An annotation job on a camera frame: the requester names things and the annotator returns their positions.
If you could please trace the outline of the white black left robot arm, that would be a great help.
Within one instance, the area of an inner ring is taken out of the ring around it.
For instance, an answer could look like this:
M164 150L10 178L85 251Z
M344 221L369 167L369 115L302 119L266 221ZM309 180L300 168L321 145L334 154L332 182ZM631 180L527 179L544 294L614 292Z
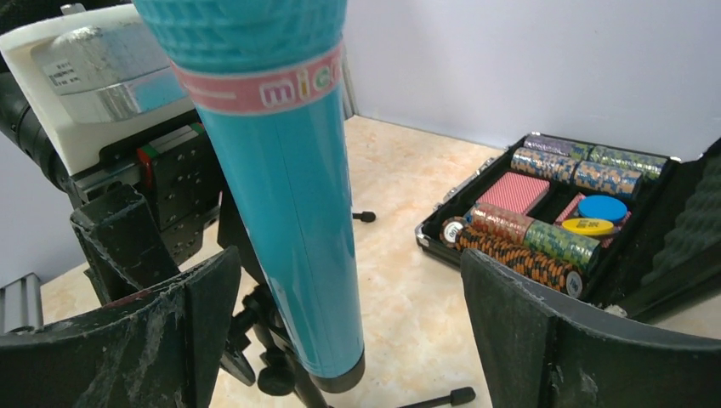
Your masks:
M145 199L176 264L198 253L219 223L217 242L237 247L242 268L265 282L201 119L195 111L159 122L101 148L98 164L71 176L14 77L1 75L1 129L70 198L73 208L130 185Z

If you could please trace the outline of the black tripod microphone stand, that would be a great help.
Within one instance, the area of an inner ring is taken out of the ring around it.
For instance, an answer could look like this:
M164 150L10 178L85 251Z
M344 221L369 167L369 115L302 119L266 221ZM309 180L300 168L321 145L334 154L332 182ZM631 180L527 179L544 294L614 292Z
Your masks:
M221 367L248 387L264 394L282 397L293 394L306 407L328 407L326 390L340 394L354 388L366 370L365 355L341 377L325 379L310 375L299 361L295 347L282 322L267 282L258 284L241 301L243 310L233 317L226 354ZM247 333L254 332L264 346L260 355L264 368L256 374L243 352L250 345Z

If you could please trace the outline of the blue dealer chip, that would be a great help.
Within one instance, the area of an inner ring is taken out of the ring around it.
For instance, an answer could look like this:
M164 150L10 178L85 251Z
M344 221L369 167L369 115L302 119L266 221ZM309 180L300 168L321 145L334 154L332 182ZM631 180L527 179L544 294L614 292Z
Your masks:
M618 224L627 216L627 206L611 196L591 195L579 201L578 212L584 218L598 218Z

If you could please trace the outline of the yellow dealer chip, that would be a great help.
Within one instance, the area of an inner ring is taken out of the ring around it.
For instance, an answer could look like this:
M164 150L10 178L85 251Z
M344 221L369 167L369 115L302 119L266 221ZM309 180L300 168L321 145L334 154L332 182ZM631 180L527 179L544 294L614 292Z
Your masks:
M612 235L616 231L616 226L611 221L600 218L569 218L561 223L561 227L584 236Z

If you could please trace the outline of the cyan toy microphone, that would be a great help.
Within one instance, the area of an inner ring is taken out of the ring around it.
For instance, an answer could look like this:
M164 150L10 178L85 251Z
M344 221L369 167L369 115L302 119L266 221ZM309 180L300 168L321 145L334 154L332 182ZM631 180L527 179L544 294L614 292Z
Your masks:
M301 365L365 370L344 137L344 1L138 1L207 130Z

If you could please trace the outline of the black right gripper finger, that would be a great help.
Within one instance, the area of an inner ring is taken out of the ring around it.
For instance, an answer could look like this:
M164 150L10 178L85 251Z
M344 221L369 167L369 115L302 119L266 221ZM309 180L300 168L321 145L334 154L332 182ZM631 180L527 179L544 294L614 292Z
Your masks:
M717 407L720 342L610 314L477 250L464 297L495 407Z

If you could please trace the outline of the black aluminium poker chip case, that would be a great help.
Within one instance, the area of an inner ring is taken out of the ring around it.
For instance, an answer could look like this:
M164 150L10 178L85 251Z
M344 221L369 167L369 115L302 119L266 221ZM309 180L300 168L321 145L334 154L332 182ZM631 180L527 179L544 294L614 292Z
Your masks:
M528 133L415 231L453 267L479 250L600 308L653 320L720 291L720 145L683 162Z

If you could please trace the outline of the pink card deck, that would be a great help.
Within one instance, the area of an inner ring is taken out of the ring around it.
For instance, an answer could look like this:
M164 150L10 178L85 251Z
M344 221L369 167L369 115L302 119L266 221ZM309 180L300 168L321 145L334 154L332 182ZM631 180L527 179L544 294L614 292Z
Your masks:
M476 200L514 213L527 214L548 193L546 179L506 172Z

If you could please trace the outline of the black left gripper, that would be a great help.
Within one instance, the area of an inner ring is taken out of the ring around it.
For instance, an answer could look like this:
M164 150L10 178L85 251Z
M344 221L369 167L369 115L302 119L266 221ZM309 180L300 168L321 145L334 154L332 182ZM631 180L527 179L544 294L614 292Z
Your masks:
M266 283L223 181L193 110L108 144L97 164L69 177L67 194L78 207L70 223L88 260L85 275L107 305L3 335L2 406L210 404L240 260ZM178 275L177 264L201 249L218 214L218 244L238 251L226 249Z

